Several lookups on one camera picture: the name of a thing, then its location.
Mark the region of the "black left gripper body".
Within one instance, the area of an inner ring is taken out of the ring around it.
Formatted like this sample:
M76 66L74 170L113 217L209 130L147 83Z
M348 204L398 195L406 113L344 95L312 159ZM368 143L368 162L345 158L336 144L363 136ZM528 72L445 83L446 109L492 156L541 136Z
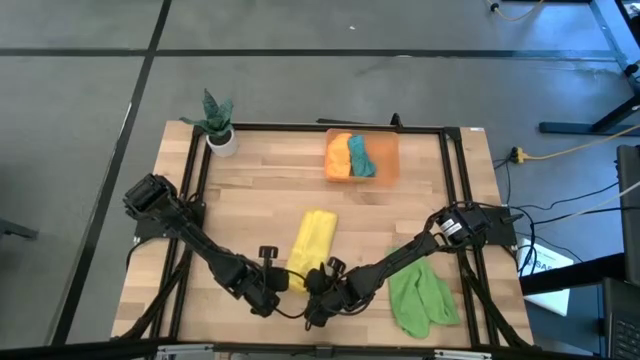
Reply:
M249 304L252 314L263 318L271 316L280 303L279 296L259 278L242 280L235 287L234 293Z

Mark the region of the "yellow microfiber towel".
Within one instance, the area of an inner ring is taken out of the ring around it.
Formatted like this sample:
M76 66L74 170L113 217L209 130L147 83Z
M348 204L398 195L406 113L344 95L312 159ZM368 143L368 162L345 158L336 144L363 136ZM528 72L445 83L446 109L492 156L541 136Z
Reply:
M298 275L306 277L328 259L337 223L338 215L330 211L304 213L286 265L287 270L294 272L289 280L290 290L304 292L304 280Z

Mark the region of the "orange microfiber towel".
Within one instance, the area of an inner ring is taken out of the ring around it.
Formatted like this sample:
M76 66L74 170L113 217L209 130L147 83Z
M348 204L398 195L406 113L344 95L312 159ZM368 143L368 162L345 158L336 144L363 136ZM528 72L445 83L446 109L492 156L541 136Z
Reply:
M330 180L345 180L351 173L351 152L348 145L352 135L340 133L333 138L326 149L325 173Z

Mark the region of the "teal microfiber towel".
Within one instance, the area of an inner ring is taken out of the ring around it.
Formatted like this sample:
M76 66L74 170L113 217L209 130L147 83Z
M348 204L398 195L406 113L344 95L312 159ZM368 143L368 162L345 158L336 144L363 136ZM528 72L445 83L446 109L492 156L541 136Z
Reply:
M364 137L361 135L351 136L347 144L350 151L351 175L354 177L374 177L376 166L368 155Z

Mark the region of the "orange plastic basket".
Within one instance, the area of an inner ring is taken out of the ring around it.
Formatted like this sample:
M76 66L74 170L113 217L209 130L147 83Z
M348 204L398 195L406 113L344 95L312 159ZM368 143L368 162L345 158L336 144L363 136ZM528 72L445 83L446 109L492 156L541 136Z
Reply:
M376 173L371 177L359 177L350 174L348 177L337 177L329 174L330 144L343 134L362 136L364 148L369 160L375 165ZM399 137L394 132L366 131L355 129L330 128L326 131L325 177L328 181L338 183L375 184L392 186L399 177Z

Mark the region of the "green microfiber towel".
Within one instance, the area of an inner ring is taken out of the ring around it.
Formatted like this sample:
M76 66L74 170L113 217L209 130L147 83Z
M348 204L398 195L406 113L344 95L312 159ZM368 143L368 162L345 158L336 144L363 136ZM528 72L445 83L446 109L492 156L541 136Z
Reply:
M425 258L392 275L388 287L395 323L412 338L428 338L433 325L452 326L461 322L449 286Z

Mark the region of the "black beam with silver brackets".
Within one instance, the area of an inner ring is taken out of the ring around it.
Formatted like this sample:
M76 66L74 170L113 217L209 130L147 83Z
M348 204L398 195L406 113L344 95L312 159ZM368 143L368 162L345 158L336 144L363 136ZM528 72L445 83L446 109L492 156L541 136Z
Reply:
M257 353L335 359L339 356L418 357L423 360L640 360L640 355L586 356L544 351L537 347L479 345L468 349L444 347L388 347L286 345L253 343L193 343L170 338L116 339L105 342L47 345L0 350L0 360L131 360L184 354Z

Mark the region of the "white plant pot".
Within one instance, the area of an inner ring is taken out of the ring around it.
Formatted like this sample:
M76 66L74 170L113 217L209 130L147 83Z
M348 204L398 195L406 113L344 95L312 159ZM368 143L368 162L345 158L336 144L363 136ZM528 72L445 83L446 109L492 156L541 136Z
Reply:
M230 157L234 155L239 148L237 136L233 128L228 130L221 139L215 140L211 135L207 135L206 142L211 151L218 157Z

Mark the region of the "green artificial plant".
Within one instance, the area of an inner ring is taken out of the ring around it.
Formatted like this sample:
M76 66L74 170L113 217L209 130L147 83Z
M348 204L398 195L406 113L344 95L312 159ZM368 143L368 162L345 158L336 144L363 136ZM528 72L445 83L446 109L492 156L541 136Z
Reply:
M231 98L226 99L222 103L218 103L211 93L207 89L204 89L202 105L205 115L204 119L192 120L186 117L180 117L179 120L185 124L199 127L207 135L216 138L221 138L232 130L231 118L234 104Z

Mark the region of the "white printed box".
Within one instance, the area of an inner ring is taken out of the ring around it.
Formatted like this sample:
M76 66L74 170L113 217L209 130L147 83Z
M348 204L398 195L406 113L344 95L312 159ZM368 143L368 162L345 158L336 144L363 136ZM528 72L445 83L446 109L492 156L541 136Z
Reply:
M517 242L516 253L518 273L520 277L534 275L574 264L574 261L564 255L554 252L536 243L520 238ZM559 291L527 295L525 299L541 308L560 316L566 316L569 305L569 289Z

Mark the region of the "black desk edge bar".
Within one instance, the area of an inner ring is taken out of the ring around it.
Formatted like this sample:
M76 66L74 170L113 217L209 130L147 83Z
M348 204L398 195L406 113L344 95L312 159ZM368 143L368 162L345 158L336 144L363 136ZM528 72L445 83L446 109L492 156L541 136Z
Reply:
M533 295L592 285L605 278L629 280L633 274L626 256L618 253L528 275L520 279L520 285L524 295Z

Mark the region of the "dark floor object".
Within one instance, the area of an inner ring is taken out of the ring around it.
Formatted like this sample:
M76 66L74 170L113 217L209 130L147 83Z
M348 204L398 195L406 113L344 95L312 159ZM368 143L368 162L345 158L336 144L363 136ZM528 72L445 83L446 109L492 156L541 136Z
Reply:
M33 240L38 232L28 227L0 218L0 239L5 235L15 235L24 239Z

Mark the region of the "black keyboard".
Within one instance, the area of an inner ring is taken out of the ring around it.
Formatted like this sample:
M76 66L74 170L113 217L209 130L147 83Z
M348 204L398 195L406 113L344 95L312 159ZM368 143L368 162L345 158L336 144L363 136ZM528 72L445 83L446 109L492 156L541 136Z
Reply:
M606 356L640 360L640 287L605 278L603 300Z

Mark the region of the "black aluminium table frame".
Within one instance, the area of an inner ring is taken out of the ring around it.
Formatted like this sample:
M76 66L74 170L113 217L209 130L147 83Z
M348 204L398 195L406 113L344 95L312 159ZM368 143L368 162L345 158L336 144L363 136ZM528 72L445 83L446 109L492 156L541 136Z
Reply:
M206 233L249 257L262 245L276 246L278 265L285 263L308 209L338 214L332 251L352 267L375 262L389 247L410 241L429 214L451 201L500 201L481 128L400 128L399 177L391 187L326 181L326 131L316 124L240 124L239 151L219 158L188 125L170 121L155 170L180 182L184 166L193 161L206 174L192 180L207 206ZM262 318L222 290L203 261L193 260L187 272L183 287L168 300L159 330L179 342L457 349L496 342L482 310L464 315L457 326L434 327L424 340L413 339L394 323L386 291L359 315L337 316L323 328L306 330L302 294L285 293L282 312Z

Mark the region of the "black desk leg frame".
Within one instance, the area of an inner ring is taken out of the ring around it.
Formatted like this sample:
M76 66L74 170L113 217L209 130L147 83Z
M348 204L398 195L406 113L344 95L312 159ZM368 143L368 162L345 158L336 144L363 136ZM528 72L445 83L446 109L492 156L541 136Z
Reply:
M632 95L628 100L609 111L599 120L593 123L572 122L540 122L538 130L542 134L562 135L592 135L608 138L636 137L640 138L640 123L637 125L624 125L623 122L633 115L640 115L640 55L629 60L624 53L620 42L616 39L614 31L596 3L597 0L581 0L587 2L592 10L596 22L601 27L609 49L614 54L614 59L622 70L622 79L631 88ZM622 28L632 39L632 44L640 50L640 14L631 17L625 8L625 3L636 0L610 0L614 14L622 22Z

